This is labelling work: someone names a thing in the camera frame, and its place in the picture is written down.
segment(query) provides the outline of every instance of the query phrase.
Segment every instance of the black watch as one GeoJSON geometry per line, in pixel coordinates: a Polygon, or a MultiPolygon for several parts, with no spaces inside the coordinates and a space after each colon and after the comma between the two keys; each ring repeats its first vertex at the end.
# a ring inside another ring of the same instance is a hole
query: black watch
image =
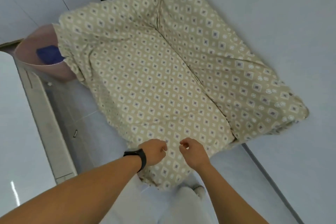
{"type": "Polygon", "coordinates": [[[134,150],[134,151],[125,151],[124,152],[124,157],[125,156],[139,156],[141,158],[141,168],[138,172],[140,172],[142,169],[145,168],[146,163],[147,163],[147,159],[146,159],[146,154],[144,152],[143,149],[139,149],[139,150],[134,150]]]}

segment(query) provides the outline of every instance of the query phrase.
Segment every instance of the beige patterned fabric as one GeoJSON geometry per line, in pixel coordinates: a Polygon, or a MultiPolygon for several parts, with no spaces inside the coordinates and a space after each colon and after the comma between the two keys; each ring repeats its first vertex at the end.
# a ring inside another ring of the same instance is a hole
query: beige patterned fabric
{"type": "Polygon", "coordinates": [[[191,171],[179,152],[185,137],[212,156],[308,116],[205,0],[108,0],[54,28],[65,62],[128,146],[166,140],[167,156],[139,174],[161,189],[191,171]]]}

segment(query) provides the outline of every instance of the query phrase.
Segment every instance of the pink laundry basket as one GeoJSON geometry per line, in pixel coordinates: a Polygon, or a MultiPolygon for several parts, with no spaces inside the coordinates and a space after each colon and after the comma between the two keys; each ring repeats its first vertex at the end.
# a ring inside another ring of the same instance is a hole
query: pink laundry basket
{"type": "Polygon", "coordinates": [[[76,79],[76,75],[64,61],[53,65],[45,65],[40,60],[36,54],[36,50],[50,45],[58,46],[57,36],[52,24],[39,27],[24,39],[16,47],[14,57],[23,64],[43,72],[58,81],[69,82],[76,79]]]}

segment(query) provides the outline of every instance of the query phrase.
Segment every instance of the white pants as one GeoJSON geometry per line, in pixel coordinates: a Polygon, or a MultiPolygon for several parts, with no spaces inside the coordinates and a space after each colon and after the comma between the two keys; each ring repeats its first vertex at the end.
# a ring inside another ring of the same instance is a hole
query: white pants
{"type": "Polygon", "coordinates": [[[200,198],[189,187],[182,187],[176,194],[170,208],[166,210],[160,224],[211,224],[200,198]]]}

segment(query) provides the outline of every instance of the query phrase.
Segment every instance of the person's left hand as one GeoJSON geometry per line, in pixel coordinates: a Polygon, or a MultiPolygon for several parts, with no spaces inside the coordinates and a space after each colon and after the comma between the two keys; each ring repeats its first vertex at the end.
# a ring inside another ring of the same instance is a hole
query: person's left hand
{"type": "Polygon", "coordinates": [[[166,142],[159,139],[150,139],[140,144],[139,148],[142,148],[146,154],[146,167],[159,163],[166,156],[165,151],[168,150],[166,142]]]}

